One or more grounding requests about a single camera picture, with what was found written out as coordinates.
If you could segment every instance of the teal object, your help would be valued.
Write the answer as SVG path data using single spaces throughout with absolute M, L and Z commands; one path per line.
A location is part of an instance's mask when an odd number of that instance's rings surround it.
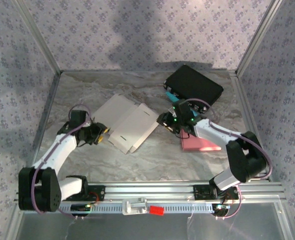
M 166 92 L 166 95 L 167 95 L 167 97 L 168 97 L 173 103 L 175 103 L 176 101 L 179 100 L 176 96 L 174 96 L 174 95 L 173 95 L 172 93 L 170 93 L 169 91 Z M 192 110 L 192 112 L 193 112 L 193 114 L 194 114 L 194 117 L 196 117 L 196 116 L 198 115 L 195 111 Z

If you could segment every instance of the black case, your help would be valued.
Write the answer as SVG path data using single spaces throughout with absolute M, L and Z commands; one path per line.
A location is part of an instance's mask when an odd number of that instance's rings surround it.
M 211 106 L 223 92 L 221 85 L 185 64 L 169 76 L 163 86 L 178 99 L 201 99 Z M 189 104 L 199 113 L 205 113 L 208 110 L 208 107 L 199 101 L 192 101 Z

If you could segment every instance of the floral wallpaper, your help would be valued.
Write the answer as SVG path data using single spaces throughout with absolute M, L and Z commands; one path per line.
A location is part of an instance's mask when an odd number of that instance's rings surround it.
M 25 2 L 61 70 L 203 70 L 237 68 L 271 0 Z
M 284 0 L 241 80 L 295 222 L 295 0 Z
M 18 190 L 18 171 L 36 150 L 53 76 L 12 2 L 0 0 L 0 239 Z

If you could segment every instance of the marble surface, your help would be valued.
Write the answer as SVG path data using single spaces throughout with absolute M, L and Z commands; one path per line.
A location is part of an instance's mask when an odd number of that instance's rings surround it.
M 232 87 L 225 71 L 202 72 L 222 85 L 224 92 L 213 105 L 220 115 L 218 124 L 244 132 L 245 125 Z M 69 109 L 76 103 L 88 105 L 92 114 L 114 94 L 145 103 L 161 114 L 171 107 L 163 88 L 171 72 L 77 72 L 63 73 L 57 88 L 38 158 L 52 145 L 57 131 L 68 119 Z M 181 140 L 158 126 L 134 152 L 124 154 L 114 147 L 108 137 L 99 145 L 85 145 L 74 150 L 60 172 L 83 175 L 89 182 L 110 181 L 174 181 L 209 180 L 228 166 L 225 151 L 183 152 Z

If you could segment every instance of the red clip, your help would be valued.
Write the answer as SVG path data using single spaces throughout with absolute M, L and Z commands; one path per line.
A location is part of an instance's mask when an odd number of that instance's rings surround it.
M 161 206 L 150 206 L 149 213 L 154 215 L 163 216 L 164 215 L 164 207 Z

